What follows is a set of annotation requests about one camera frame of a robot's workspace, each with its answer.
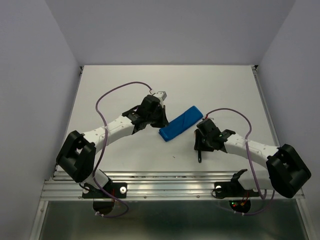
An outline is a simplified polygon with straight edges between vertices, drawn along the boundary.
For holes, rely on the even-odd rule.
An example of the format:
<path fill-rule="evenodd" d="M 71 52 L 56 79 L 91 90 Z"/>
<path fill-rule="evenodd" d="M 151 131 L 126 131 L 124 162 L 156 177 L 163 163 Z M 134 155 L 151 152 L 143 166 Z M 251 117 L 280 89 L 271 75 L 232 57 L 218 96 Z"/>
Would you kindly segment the blue cloth napkin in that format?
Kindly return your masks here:
<path fill-rule="evenodd" d="M 161 128 L 158 133 L 165 142 L 171 141 L 196 124 L 203 116 L 196 106 L 192 106 L 169 122 L 168 126 Z"/>

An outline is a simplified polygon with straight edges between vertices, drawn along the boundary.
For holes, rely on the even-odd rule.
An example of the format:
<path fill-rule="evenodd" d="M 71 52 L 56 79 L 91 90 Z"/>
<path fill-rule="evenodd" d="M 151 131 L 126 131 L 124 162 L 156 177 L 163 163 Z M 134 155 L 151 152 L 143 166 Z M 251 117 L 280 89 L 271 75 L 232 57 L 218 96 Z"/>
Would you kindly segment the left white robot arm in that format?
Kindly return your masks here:
<path fill-rule="evenodd" d="M 123 112 L 106 126 L 80 133 L 70 132 L 57 157 L 60 166 L 76 183 L 85 183 L 94 188 L 100 197 L 111 193 L 112 180 L 100 169 L 95 170 L 97 153 L 115 141 L 131 136 L 146 126 L 163 128 L 169 125 L 164 100 L 167 93 L 158 91 L 147 95 L 141 104 Z"/>

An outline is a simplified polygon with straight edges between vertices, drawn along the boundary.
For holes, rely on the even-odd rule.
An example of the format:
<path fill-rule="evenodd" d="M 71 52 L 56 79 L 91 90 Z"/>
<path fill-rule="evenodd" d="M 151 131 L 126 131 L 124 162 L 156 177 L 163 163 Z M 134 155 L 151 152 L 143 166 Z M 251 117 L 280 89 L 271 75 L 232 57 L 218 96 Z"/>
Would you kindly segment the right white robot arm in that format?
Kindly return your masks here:
<path fill-rule="evenodd" d="M 247 140 L 233 130 L 220 131 L 211 119 L 204 119 L 195 130 L 194 150 L 221 151 L 247 159 L 249 166 L 258 164 L 263 170 L 241 169 L 229 181 L 215 184 L 216 198 L 240 197 L 249 192 L 257 197 L 258 190 L 275 191 L 293 198 L 312 174 L 298 152 L 289 144 L 270 146 Z"/>

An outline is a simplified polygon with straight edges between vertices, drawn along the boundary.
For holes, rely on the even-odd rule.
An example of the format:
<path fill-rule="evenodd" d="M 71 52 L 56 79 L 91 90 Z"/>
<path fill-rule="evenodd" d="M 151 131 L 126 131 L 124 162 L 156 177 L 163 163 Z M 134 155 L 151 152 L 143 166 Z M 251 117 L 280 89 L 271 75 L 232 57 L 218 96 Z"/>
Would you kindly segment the gold fork green handle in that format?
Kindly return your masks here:
<path fill-rule="evenodd" d="M 199 163 L 202 162 L 202 152 L 200 150 L 197 151 L 197 160 Z"/>

